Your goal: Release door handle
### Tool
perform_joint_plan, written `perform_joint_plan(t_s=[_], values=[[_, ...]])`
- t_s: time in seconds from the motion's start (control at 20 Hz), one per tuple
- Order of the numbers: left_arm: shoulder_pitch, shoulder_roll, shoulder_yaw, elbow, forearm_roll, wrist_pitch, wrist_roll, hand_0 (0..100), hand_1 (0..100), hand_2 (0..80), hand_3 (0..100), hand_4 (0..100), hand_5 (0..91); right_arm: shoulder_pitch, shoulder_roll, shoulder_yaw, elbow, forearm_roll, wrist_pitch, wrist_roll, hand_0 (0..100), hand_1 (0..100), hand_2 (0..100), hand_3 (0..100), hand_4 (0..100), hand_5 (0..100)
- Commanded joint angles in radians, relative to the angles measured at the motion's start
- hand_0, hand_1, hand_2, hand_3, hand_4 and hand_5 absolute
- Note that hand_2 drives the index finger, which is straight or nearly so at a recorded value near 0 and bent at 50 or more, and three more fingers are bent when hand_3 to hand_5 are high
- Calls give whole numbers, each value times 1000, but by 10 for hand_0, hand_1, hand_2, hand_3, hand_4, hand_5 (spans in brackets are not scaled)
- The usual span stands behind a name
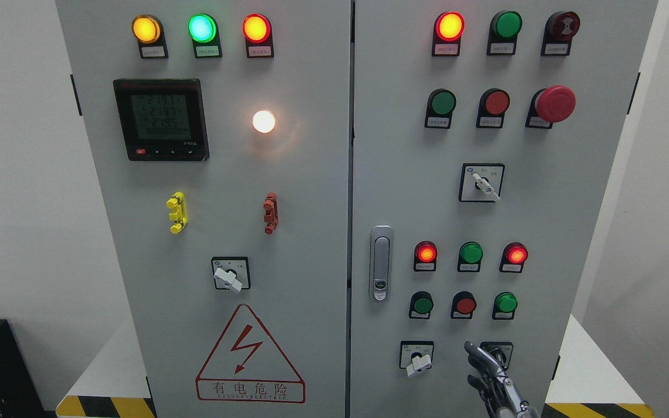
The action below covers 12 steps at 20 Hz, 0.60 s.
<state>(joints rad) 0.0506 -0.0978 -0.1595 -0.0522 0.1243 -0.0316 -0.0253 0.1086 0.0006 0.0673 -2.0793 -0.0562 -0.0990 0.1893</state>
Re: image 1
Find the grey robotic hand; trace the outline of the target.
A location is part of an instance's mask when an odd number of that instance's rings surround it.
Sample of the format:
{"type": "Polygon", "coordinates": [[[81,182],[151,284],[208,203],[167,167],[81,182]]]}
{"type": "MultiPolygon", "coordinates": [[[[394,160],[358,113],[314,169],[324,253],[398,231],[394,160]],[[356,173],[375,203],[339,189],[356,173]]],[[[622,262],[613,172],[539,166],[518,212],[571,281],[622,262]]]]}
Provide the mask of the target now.
{"type": "Polygon", "coordinates": [[[467,382],[480,394],[490,417],[540,417],[537,410],[517,390],[515,382],[487,351],[470,341],[464,349],[468,362],[479,371],[480,377],[467,376],[467,382]]]}

